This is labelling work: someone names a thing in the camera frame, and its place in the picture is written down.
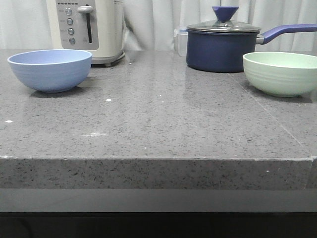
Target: toaster control panel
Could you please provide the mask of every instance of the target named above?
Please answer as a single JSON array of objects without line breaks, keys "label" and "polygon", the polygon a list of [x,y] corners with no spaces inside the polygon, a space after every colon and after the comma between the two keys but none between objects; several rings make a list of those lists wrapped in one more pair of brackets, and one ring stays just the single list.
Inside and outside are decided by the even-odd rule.
[{"label": "toaster control panel", "polygon": [[56,9],[64,49],[99,48],[95,0],[56,0]]}]

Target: countertop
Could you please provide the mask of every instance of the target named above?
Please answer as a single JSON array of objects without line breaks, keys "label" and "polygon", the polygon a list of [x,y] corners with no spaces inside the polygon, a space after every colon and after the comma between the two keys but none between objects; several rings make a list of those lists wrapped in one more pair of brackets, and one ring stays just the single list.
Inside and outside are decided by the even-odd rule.
[{"label": "countertop", "polygon": [[20,83],[0,50],[0,188],[304,191],[317,188],[316,92],[264,94],[244,73],[126,52],[78,87]]}]

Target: navy blue saucepan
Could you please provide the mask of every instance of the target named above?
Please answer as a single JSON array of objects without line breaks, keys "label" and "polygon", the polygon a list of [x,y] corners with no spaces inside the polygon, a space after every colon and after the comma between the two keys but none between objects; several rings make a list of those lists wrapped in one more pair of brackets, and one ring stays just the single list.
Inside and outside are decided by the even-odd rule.
[{"label": "navy blue saucepan", "polygon": [[231,21],[238,7],[212,7],[218,20],[187,26],[187,64],[209,72],[242,72],[242,56],[283,33],[317,31],[317,24],[282,25],[265,33],[260,27]]}]

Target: light green bowl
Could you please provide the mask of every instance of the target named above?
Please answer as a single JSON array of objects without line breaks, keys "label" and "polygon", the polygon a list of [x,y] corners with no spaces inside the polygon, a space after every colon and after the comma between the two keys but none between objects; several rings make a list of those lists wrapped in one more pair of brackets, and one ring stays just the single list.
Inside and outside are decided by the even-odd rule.
[{"label": "light green bowl", "polygon": [[253,52],[243,55],[249,82],[277,97],[294,97],[317,88],[317,57],[284,52]]}]

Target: blue bowl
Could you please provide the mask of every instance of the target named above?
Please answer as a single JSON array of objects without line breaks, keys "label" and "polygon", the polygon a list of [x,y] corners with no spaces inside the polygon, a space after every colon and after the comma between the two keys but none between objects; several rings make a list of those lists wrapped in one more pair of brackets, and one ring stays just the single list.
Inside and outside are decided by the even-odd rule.
[{"label": "blue bowl", "polygon": [[42,50],[8,58],[15,76],[26,86],[47,93],[72,89],[87,78],[92,54],[82,50]]}]

